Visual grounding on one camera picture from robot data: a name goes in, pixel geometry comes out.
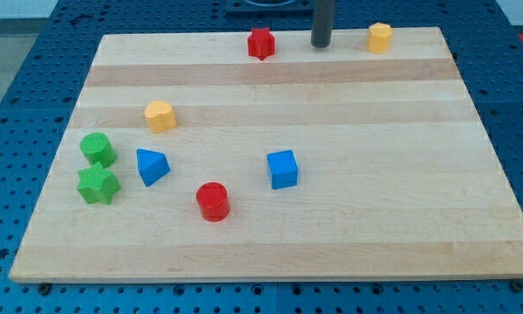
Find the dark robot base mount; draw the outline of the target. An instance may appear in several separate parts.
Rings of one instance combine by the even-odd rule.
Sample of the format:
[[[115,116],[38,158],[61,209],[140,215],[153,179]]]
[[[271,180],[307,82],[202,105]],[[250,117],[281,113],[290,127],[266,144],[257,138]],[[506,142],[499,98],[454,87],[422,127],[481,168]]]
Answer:
[[[226,13],[269,13],[312,11],[313,0],[224,0]]]

